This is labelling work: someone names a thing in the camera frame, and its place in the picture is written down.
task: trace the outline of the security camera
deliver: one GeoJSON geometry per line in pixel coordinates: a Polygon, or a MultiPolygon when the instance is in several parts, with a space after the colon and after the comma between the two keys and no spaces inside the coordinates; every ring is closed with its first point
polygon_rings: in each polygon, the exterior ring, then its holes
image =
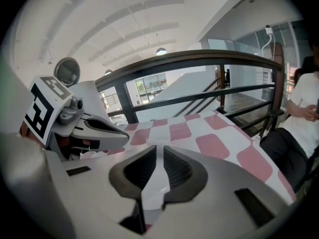
{"type": "Polygon", "coordinates": [[[268,35],[274,34],[273,29],[269,25],[266,25],[265,30],[268,35]]]}

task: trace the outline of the table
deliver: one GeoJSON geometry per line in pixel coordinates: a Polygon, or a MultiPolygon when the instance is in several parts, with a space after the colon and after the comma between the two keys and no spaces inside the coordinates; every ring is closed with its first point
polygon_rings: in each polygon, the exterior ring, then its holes
{"type": "Polygon", "coordinates": [[[144,144],[176,146],[235,163],[272,188],[287,204],[296,200],[290,184],[269,156],[232,121],[216,111],[122,127],[130,136],[125,146],[108,153],[83,154],[81,159],[120,154],[144,144]]]}

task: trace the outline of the ceiling lamp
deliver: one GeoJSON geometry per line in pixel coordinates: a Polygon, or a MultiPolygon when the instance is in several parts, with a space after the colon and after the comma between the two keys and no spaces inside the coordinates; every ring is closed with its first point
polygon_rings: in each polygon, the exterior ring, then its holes
{"type": "Polygon", "coordinates": [[[111,72],[112,72],[112,70],[108,69],[108,70],[105,71],[105,74],[104,74],[104,75],[108,75],[108,74],[110,74],[111,72]]]}
{"type": "Polygon", "coordinates": [[[165,50],[164,48],[159,48],[157,51],[156,51],[156,55],[157,56],[161,56],[161,55],[164,55],[167,53],[167,50],[165,50]]]}

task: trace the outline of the ceiling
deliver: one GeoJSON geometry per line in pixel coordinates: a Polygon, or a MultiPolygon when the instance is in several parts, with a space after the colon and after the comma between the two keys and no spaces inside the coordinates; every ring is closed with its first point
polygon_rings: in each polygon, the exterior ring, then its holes
{"type": "Polygon", "coordinates": [[[66,56],[79,62],[81,81],[96,80],[160,47],[187,49],[228,0],[198,1],[29,0],[2,49],[26,85],[35,74],[52,74],[66,56]],[[215,4],[203,13],[208,3],[215,4]]]}

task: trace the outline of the circular black object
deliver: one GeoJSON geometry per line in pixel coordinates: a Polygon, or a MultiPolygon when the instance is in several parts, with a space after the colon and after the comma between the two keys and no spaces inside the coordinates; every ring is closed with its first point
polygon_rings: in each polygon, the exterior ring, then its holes
{"type": "Polygon", "coordinates": [[[63,58],[57,63],[54,76],[65,86],[71,87],[80,80],[80,66],[73,58],[63,58]]]}
{"type": "Polygon", "coordinates": [[[83,107],[83,101],[79,100],[78,101],[78,109],[80,110],[80,109],[82,109],[82,107],[83,107]]]}

